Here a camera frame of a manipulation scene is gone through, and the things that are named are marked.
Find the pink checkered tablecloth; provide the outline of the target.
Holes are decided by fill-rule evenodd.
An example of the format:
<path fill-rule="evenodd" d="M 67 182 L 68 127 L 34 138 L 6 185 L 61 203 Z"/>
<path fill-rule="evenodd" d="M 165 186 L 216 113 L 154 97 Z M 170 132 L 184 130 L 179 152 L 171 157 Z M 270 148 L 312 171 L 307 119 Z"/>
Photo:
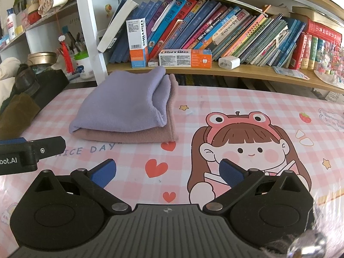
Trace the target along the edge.
<path fill-rule="evenodd" d="M 342 257 L 343 106 L 263 91 L 178 87 L 177 141 L 111 143 L 69 125 L 94 89 L 63 91 L 24 132 L 61 136 L 62 154 L 1 177 L 2 257 Z M 107 159 L 112 214 L 71 178 Z M 230 189 L 222 159 L 257 168 Z M 202 211 L 213 200 L 222 211 Z"/>

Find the dark leather shoe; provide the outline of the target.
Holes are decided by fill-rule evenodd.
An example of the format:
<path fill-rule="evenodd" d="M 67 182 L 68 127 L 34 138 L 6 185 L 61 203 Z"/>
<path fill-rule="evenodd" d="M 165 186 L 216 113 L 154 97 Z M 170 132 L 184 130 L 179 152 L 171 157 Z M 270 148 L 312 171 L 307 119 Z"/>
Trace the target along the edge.
<path fill-rule="evenodd" d="M 26 93 L 29 96 L 35 95 L 40 88 L 35 73 L 31 67 L 25 63 L 19 65 L 15 77 L 15 87 L 19 93 Z"/>

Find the cream white garment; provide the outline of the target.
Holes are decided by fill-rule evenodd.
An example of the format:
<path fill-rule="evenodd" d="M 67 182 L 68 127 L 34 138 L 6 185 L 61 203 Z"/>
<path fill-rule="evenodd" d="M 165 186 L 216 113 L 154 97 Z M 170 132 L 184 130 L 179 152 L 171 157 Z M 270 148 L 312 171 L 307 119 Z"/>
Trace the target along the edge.
<path fill-rule="evenodd" d="M 0 64 L 0 105 L 10 97 L 20 64 L 15 57 L 9 57 Z"/>

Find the brass bowl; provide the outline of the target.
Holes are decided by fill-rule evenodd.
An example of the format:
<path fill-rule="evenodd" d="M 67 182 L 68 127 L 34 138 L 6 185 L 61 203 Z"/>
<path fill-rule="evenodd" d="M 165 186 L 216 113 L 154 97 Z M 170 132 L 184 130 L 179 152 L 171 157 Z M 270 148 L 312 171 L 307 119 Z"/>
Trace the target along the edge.
<path fill-rule="evenodd" d="M 57 55 L 55 52 L 37 52 L 29 54 L 26 63 L 29 66 L 53 65 L 56 61 Z"/>

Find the red tassel ornament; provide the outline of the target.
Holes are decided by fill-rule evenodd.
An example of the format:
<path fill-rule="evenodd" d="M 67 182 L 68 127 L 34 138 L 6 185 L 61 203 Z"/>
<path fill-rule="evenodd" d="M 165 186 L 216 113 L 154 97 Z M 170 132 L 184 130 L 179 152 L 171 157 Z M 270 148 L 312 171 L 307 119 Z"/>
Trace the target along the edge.
<path fill-rule="evenodd" d="M 67 73 L 72 74 L 72 73 L 74 73 L 74 66 L 73 66 L 71 57 L 69 55 L 69 50 L 66 46 L 65 36 L 60 35 L 58 38 L 58 41 L 60 42 L 60 45 L 61 45 L 61 51 L 62 51 L 62 56 L 64 57 L 66 71 L 67 71 Z"/>

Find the white green-lid jar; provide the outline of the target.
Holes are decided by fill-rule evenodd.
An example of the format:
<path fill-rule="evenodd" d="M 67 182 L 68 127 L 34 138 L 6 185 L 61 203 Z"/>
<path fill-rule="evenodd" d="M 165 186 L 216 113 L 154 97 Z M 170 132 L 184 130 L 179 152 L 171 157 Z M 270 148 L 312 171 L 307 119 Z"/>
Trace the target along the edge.
<path fill-rule="evenodd" d="M 76 71 L 79 72 L 82 79 L 86 80 L 94 77 L 93 68 L 87 51 L 81 51 L 75 54 L 74 60 L 76 62 Z"/>

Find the white charger block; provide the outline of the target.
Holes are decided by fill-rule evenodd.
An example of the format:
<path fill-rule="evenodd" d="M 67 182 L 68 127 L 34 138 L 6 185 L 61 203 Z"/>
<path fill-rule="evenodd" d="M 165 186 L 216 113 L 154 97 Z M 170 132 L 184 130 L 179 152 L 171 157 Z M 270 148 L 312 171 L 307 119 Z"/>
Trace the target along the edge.
<path fill-rule="evenodd" d="M 233 70 L 240 66 L 240 58 L 232 55 L 219 58 L 219 66 L 223 69 Z"/>

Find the flat orange white box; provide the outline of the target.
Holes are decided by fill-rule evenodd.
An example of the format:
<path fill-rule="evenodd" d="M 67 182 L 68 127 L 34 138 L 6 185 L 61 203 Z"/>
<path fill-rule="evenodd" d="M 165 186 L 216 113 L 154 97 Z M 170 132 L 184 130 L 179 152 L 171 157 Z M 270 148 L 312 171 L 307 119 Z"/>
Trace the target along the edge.
<path fill-rule="evenodd" d="M 212 67 L 212 52 L 209 49 L 163 49 L 159 53 L 159 65 L 210 69 Z"/>

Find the red dictionaries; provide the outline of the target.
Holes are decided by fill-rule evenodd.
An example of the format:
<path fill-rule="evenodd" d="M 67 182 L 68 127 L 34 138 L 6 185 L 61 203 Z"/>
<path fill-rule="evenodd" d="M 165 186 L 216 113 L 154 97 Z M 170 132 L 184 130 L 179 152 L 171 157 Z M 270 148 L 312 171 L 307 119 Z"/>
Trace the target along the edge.
<path fill-rule="evenodd" d="M 289 69 L 313 71 L 325 46 L 341 45 L 343 33 L 304 15 L 292 13 L 291 17 L 301 21 L 301 29 L 297 31 L 296 47 L 290 59 Z"/>

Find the white orange medicine box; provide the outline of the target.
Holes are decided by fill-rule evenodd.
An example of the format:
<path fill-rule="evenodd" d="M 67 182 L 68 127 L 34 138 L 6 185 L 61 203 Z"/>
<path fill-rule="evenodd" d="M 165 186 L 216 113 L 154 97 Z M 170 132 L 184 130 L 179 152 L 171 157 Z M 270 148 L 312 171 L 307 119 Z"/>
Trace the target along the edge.
<path fill-rule="evenodd" d="M 145 18 L 126 21 L 126 29 L 132 68 L 144 68 L 148 62 Z"/>

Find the colourful figurine decoration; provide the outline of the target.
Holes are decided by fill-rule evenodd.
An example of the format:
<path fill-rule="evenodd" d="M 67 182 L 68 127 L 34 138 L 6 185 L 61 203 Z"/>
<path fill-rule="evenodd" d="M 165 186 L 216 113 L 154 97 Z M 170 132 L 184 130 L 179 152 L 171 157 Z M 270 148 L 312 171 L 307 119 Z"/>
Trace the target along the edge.
<path fill-rule="evenodd" d="M 324 83 L 343 89 L 343 47 L 326 41 L 317 51 L 314 73 Z"/>

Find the row of colourful books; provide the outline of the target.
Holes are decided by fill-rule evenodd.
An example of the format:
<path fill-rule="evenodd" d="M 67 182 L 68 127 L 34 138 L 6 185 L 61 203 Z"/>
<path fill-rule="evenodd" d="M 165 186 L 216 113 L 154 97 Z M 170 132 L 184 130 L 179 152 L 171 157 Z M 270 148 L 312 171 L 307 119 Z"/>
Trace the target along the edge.
<path fill-rule="evenodd" d="M 212 61 L 232 55 L 244 64 L 289 67 L 301 21 L 282 13 L 255 15 L 219 0 L 142 2 L 129 19 L 145 18 L 148 62 L 163 49 L 209 49 Z"/>

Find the brown corduroy garment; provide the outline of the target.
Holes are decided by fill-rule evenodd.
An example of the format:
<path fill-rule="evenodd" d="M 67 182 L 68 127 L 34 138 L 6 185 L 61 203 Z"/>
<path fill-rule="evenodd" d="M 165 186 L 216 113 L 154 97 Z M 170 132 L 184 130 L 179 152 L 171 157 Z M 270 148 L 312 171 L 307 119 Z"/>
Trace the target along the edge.
<path fill-rule="evenodd" d="M 14 95 L 1 113 L 1 140 L 21 137 L 39 111 L 40 107 L 28 94 Z"/>

